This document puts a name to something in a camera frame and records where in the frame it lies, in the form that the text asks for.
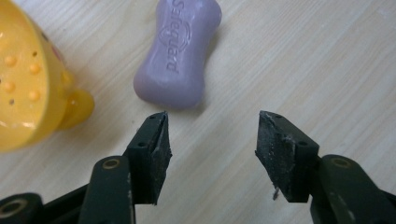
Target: wood grain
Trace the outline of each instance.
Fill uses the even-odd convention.
[[[144,118],[164,110],[132,80],[155,35],[157,1],[15,0],[64,54],[95,98],[92,117],[0,155],[0,198],[45,202],[89,181],[96,161],[125,149]],[[396,193],[396,2],[219,0],[222,22],[205,64],[205,99],[168,110],[174,157],[157,206],[138,223],[310,223],[254,155],[259,111],[282,114],[321,146],[357,161]]]

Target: soap bar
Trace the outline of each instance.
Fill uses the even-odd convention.
[[[160,0],[148,56],[134,76],[143,100],[176,109],[198,105],[204,93],[207,46],[219,27],[215,0]]]

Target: yellow plastic object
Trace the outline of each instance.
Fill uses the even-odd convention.
[[[0,152],[73,127],[93,107],[40,28],[11,1],[0,0]]]

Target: light wood surface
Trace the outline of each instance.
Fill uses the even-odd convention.
[[[154,0],[15,0],[58,46],[96,108],[37,145],[0,154],[0,198],[32,191],[47,203],[120,155],[145,117],[133,78],[155,32]],[[174,157],[157,206],[137,223],[310,223],[308,204],[272,200],[254,155],[259,111],[282,114],[357,161],[396,193],[396,2],[219,0],[222,22],[205,64],[205,99],[168,110]]]

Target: table surface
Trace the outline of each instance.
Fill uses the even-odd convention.
[[[205,96],[191,110],[151,105],[134,74],[155,36],[157,1],[15,0],[65,57],[96,107],[77,127],[0,154],[0,198],[32,191],[47,203],[120,155],[143,120],[167,110],[173,158],[157,206],[137,223],[310,223],[309,203],[273,201],[254,150],[260,110],[288,118],[319,156],[357,161],[396,193],[396,2],[219,0]]]

